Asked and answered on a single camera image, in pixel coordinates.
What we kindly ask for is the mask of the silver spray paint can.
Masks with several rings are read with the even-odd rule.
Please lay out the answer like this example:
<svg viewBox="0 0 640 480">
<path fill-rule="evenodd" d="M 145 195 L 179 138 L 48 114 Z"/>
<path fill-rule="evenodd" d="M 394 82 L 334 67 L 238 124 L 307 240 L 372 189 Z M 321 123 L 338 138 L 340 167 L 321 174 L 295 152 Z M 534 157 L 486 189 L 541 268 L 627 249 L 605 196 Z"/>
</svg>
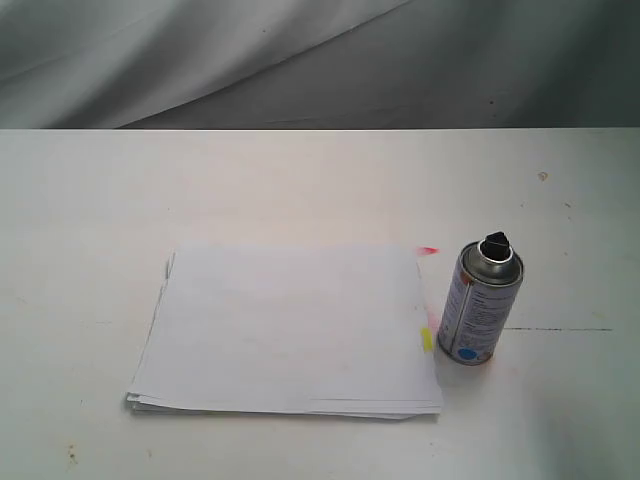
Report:
<svg viewBox="0 0 640 480">
<path fill-rule="evenodd" d="M 504 232 L 466 245 L 455 263 L 437 333 L 444 353 L 464 365 L 489 361 L 523 279 L 523 261 Z"/>
</svg>

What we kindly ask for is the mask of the white paper stack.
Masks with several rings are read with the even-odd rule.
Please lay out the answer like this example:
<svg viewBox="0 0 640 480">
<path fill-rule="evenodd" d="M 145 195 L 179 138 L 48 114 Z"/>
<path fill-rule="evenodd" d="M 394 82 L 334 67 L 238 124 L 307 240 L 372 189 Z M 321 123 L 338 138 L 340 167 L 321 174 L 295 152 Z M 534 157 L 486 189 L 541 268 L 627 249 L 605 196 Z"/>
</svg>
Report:
<svg viewBox="0 0 640 480">
<path fill-rule="evenodd" d="M 386 245 L 176 250 L 127 392 L 139 409 L 436 415 L 416 254 Z"/>
</svg>

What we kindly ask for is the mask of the yellow sticky tab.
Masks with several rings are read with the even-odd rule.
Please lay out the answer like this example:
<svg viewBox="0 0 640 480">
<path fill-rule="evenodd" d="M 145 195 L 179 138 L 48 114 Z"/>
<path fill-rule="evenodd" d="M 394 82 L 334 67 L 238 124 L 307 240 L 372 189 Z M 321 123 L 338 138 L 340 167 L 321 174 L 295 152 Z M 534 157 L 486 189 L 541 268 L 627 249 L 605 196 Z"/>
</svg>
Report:
<svg viewBox="0 0 640 480">
<path fill-rule="evenodd" d="M 425 352 L 431 352 L 433 350 L 433 336 L 429 328 L 425 327 L 421 329 L 422 344 Z"/>
</svg>

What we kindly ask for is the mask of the white backdrop cloth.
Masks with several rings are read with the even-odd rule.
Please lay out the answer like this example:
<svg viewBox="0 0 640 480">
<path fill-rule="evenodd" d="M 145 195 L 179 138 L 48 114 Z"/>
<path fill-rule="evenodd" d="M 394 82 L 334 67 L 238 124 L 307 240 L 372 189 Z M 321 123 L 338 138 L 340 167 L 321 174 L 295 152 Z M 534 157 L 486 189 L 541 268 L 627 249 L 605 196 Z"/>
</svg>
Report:
<svg viewBox="0 0 640 480">
<path fill-rule="evenodd" d="M 5 1 L 1 125 L 120 127 L 397 8 L 395 1 Z"/>
</svg>

